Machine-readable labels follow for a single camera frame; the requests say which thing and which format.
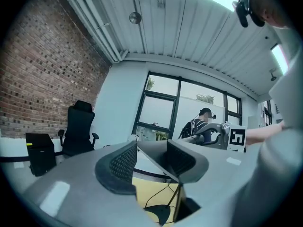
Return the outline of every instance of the black office chair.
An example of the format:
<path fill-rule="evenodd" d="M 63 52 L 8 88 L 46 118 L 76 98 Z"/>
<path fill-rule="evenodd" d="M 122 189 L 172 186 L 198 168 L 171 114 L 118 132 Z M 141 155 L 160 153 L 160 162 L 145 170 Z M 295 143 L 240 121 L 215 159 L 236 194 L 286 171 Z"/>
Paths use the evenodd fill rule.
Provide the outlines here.
<path fill-rule="evenodd" d="M 78 100 L 74 106 L 68 108 L 68 123 L 63 142 L 64 130 L 59 130 L 62 153 L 68 156 L 78 155 L 94 150 L 95 141 L 99 136 L 93 135 L 93 143 L 90 142 L 90 126 L 95 117 L 91 104 Z"/>

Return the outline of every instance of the cable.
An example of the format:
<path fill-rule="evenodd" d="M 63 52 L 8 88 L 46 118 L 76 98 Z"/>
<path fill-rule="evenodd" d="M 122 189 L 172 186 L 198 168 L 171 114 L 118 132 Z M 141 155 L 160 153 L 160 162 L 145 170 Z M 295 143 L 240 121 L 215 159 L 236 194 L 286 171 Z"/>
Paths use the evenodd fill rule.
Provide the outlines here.
<path fill-rule="evenodd" d="M 169 186 L 169 188 L 172 190 L 172 188 Z M 174 190 L 172 190 L 174 193 L 175 193 L 175 191 Z M 177 193 L 176 193 L 176 195 L 178 195 Z"/>
<path fill-rule="evenodd" d="M 163 191 L 164 189 L 166 189 L 168 186 L 169 186 L 169 184 L 168 184 L 165 188 L 163 188 L 162 190 L 160 190 L 159 192 L 157 192 L 155 195 L 151 196 L 151 197 L 147 200 L 147 202 L 146 202 L 146 204 L 145 204 L 145 207 L 147 207 L 147 203 L 148 203 L 149 200 L 151 200 L 151 198 L 153 198 L 154 196 L 156 196 L 158 193 L 162 192 L 162 191 Z"/>

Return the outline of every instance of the white wall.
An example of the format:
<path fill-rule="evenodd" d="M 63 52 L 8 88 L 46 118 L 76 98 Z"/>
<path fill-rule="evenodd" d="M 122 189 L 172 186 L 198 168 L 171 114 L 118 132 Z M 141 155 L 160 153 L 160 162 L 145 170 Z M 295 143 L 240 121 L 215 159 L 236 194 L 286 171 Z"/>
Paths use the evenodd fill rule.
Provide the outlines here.
<path fill-rule="evenodd" d="M 132 133 L 148 70 L 144 62 L 119 63 L 110 69 L 97 97 L 91 132 L 95 149 L 126 142 Z"/>
<path fill-rule="evenodd" d="M 276 106 L 275 102 L 273 100 L 270 100 L 270 105 L 271 105 L 271 114 L 272 114 L 272 124 L 275 124 L 277 120 L 282 119 L 281 113 L 276 113 Z"/>
<path fill-rule="evenodd" d="M 258 115 L 258 103 L 249 96 L 241 98 L 242 102 L 242 125 L 247 126 L 249 116 Z"/>
<path fill-rule="evenodd" d="M 52 140 L 55 152 L 62 151 L 60 139 Z M 27 157 L 27 142 L 25 139 L 0 138 L 0 157 Z"/>

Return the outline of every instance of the corrugated metal ceiling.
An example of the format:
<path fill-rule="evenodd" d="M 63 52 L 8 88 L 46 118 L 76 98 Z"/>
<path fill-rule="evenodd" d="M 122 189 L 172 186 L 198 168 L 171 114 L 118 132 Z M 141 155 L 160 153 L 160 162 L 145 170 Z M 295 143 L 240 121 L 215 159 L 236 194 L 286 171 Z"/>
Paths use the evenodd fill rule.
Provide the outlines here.
<path fill-rule="evenodd" d="M 277 68 L 270 49 L 276 33 L 249 21 L 241 27 L 235 12 L 211 0 L 93 0 L 120 50 L 181 58 L 208 66 L 242 83 L 256 95 L 274 85 Z M 140 26 L 129 22 L 137 9 Z M 275 76 L 282 74 L 277 70 Z"/>

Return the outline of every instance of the black box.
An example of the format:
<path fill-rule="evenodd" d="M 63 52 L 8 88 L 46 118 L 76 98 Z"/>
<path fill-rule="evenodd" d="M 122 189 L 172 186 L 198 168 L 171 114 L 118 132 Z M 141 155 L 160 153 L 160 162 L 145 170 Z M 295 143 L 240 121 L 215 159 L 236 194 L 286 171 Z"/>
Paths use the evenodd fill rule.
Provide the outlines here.
<path fill-rule="evenodd" d="M 30 169 L 35 176 L 42 176 L 56 166 L 53 142 L 48 134 L 26 133 Z"/>

